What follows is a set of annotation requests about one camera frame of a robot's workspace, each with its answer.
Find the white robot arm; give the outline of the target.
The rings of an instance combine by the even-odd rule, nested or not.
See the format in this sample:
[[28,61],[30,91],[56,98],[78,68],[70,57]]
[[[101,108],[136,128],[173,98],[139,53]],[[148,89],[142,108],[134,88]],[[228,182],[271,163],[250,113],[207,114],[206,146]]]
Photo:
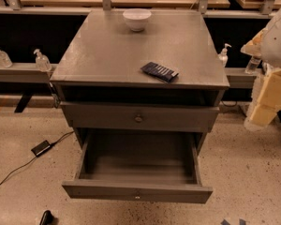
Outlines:
[[241,48],[241,52],[262,60],[264,75],[258,75],[252,90],[244,127],[266,128],[281,111],[281,8],[266,26]]

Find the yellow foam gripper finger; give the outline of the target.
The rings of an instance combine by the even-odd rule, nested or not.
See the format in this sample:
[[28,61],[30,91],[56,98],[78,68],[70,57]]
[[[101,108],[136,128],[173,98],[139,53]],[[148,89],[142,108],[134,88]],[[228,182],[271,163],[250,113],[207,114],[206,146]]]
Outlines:
[[281,111],[281,68],[275,68],[266,75],[258,75],[251,98],[244,127],[258,131],[266,128]]

